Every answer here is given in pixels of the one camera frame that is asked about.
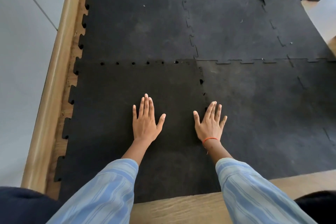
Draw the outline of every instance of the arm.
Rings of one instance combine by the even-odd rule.
[[[155,124],[153,100],[145,94],[139,117],[133,106],[134,141],[121,159],[109,163],[76,192],[48,221],[54,223],[128,223],[138,166],[162,130],[165,114]]]
[[[232,158],[220,142],[227,117],[220,122],[221,105],[216,115],[215,109],[216,102],[212,102],[202,123],[194,111],[195,129],[216,164],[223,198],[233,223],[315,223],[279,188],[246,163]],[[209,137],[217,139],[204,141]]]

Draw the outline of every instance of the blue striped shirt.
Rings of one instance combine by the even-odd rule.
[[[137,172],[138,165],[132,159],[109,163],[48,224],[129,223]],[[216,172],[233,223],[316,223],[246,163],[222,158],[216,164]]]

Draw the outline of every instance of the bracelet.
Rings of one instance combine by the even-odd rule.
[[[205,141],[208,140],[208,139],[216,139],[216,140],[219,141],[219,139],[216,138],[216,137],[208,137],[208,138],[206,138],[206,139],[204,139],[204,140],[202,141],[202,144],[203,144],[203,147],[204,147],[204,148],[205,148],[204,143],[205,143]]]

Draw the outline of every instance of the hand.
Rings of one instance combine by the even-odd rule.
[[[202,123],[200,123],[200,117],[196,111],[194,111],[195,119],[195,130],[197,133],[198,139],[202,142],[208,137],[214,137],[218,140],[221,139],[223,128],[226,122],[227,116],[224,116],[223,120],[220,122],[222,105],[218,105],[218,110],[215,115],[217,102],[212,102],[203,118]]]
[[[166,114],[161,115],[158,124],[155,124],[153,100],[145,94],[145,97],[141,99],[139,117],[137,117],[136,106],[133,105],[134,141],[151,144],[161,132],[165,118]]]

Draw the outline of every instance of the shirt cuff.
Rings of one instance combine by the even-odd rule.
[[[139,166],[133,159],[130,158],[121,158],[116,159],[109,163],[102,171],[100,171],[97,175],[103,175],[107,173],[115,173],[117,175],[121,175],[129,182],[134,184],[135,178],[138,174]]]
[[[235,160],[233,158],[222,158],[216,163],[216,172],[221,185],[224,185],[226,180],[234,174],[244,173],[248,175],[261,175],[256,172],[252,167],[250,167],[245,162]]]

